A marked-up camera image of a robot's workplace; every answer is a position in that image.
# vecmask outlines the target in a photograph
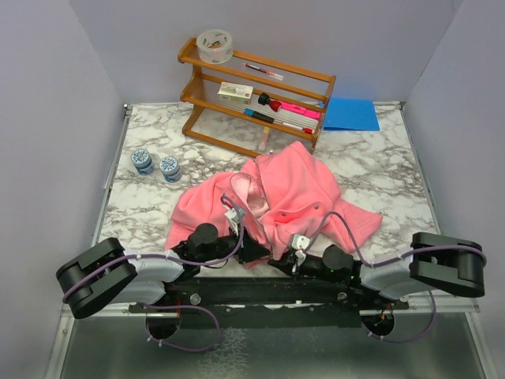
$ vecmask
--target blue patterned can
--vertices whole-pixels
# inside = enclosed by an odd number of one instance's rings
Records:
[[[173,156],[166,156],[159,162],[159,168],[167,182],[176,182],[182,177],[179,163]]]
[[[132,154],[133,166],[141,175],[149,175],[155,170],[155,165],[152,163],[151,155],[147,150],[137,150]]]

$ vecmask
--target marble tabletop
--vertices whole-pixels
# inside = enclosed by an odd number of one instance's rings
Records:
[[[187,103],[133,108],[100,240],[116,237],[133,249],[162,251],[179,196],[216,172],[239,171],[249,159],[184,136],[181,129],[191,110]],[[314,152],[337,178],[345,200],[383,215],[380,229],[361,249],[369,260],[404,250],[413,233],[436,231],[399,105],[376,106],[376,113],[379,132],[322,132]],[[207,110],[194,129],[248,148],[257,146],[263,132],[256,124]],[[296,139],[272,130],[267,150],[277,151]],[[139,148],[146,148],[155,161],[156,170],[149,176],[139,175],[130,161]],[[179,182],[163,178],[158,165],[164,156],[179,160],[184,173]],[[311,253],[321,254],[330,243],[321,236]],[[266,264],[247,269],[235,260],[220,270],[203,268],[200,275],[283,276]]]

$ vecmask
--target wooden shelf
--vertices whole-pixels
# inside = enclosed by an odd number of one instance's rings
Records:
[[[234,144],[230,144],[225,141],[221,141],[217,138],[214,137],[209,137],[201,133],[197,133],[195,131],[192,131],[191,128],[193,127],[195,121],[200,117],[202,110],[207,108],[207,109],[212,109],[214,111],[218,111],[224,114],[228,114],[233,117],[241,118],[246,121],[254,122],[256,124],[271,128],[271,129],[276,129],[284,133],[288,133],[291,135],[294,135],[296,137],[304,138],[306,140],[309,140],[312,142],[312,148],[311,152],[314,151],[314,148],[316,147],[317,140],[320,135],[320,131],[323,125],[323,120],[324,120],[324,115],[326,114],[327,110],[327,105],[329,103],[329,100],[331,98],[331,92],[333,91],[333,86],[335,84],[335,76],[329,76],[326,74],[322,73],[317,73],[315,71],[311,71],[308,69],[302,69],[296,66],[288,65],[286,63],[282,62],[277,62],[273,61],[271,59],[267,58],[262,58],[253,54],[249,53],[244,53],[241,51],[234,51],[234,57],[239,58],[239,59],[244,59],[246,61],[250,62],[256,62],[260,63],[262,65],[274,67],[276,69],[281,69],[283,71],[289,72],[289,73],[295,73],[297,75],[303,76],[303,77],[310,77],[312,79],[322,81],[324,83],[327,83],[326,90],[324,94],[319,94],[316,92],[308,91],[303,88],[295,87],[290,84],[285,84],[282,83],[281,81],[273,81],[270,79],[267,79],[266,77],[261,77],[257,75],[253,75],[251,73],[245,73],[242,72],[238,69],[232,69],[230,67],[226,67],[223,65],[213,65],[211,63],[206,63],[202,61],[199,58],[196,58],[197,56],[197,47],[196,47],[196,39],[192,38],[190,39],[185,46],[181,49],[178,55],[178,60],[181,63],[190,63],[193,65],[193,75],[191,77],[191,80],[189,83],[185,86],[184,90],[182,91],[181,94],[181,101],[192,103],[194,105],[193,107],[193,113],[189,117],[188,121],[182,128],[182,132],[186,135],[192,136],[192,137],[198,137],[203,140],[206,140],[208,142],[211,142],[213,144],[219,144],[225,148],[230,148],[234,151],[247,154],[250,156],[257,156],[260,153],[254,150],[249,150]],[[225,73],[227,75],[232,75],[237,77],[238,81],[240,79],[242,80],[247,80],[247,81],[253,81],[256,83],[260,83],[263,86],[266,86],[267,90],[259,90],[258,88],[254,88],[254,94],[252,96],[252,101],[251,104],[244,105],[244,104],[237,104],[233,102],[227,102],[227,101],[222,101],[219,96],[217,95],[217,92],[219,90],[219,86],[222,82],[224,81],[230,81],[230,80],[224,80],[220,77],[210,75],[203,73],[202,69],[211,69],[220,73]],[[278,94],[275,94],[270,91],[269,88],[277,88],[281,89],[284,92],[288,93],[293,93],[296,95],[304,96],[310,99],[318,100],[321,102],[324,106],[319,107],[318,105],[312,104],[312,103],[305,103],[300,101],[299,99],[291,99],[290,97],[287,96],[281,96]],[[274,112],[270,109],[269,106],[262,106],[259,105],[257,102],[259,94],[262,92],[268,93],[268,95],[272,99],[279,99],[282,101],[285,101],[287,103],[292,103],[299,105],[301,107],[305,107],[307,109],[317,111],[321,113],[320,120],[315,120],[312,118],[307,118],[303,115],[300,114],[295,114],[293,112],[289,112],[286,110],[279,110],[279,112]],[[256,118],[251,118],[248,115],[244,114],[243,111],[245,108],[250,108],[255,111],[259,111],[260,113],[269,115],[275,119],[275,122],[273,124],[264,122],[261,120],[258,120]],[[290,128],[288,126],[284,126],[281,124],[281,122],[288,122],[290,124],[294,124],[297,126],[302,126],[305,128],[310,128],[314,130],[313,134],[307,134],[304,132],[301,132],[299,130]]]

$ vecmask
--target folded pink fabric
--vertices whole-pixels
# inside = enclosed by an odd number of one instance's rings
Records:
[[[248,160],[239,173],[221,172],[184,192],[172,213],[174,224],[166,241],[169,249],[184,241],[201,223],[213,223],[219,235],[228,234],[221,204],[226,194],[246,211],[244,225],[249,235],[271,250],[278,260],[290,236],[312,237],[324,215],[336,211],[344,216],[359,246],[380,227],[382,216],[342,199],[331,171],[295,142],[281,152]],[[328,218],[323,234],[347,253],[354,246],[342,222]]]

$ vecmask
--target tape roll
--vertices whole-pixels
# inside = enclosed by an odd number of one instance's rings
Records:
[[[196,39],[196,45],[200,59],[214,65],[230,60],[234,54],[230,33],[221,29],[203,32]]]

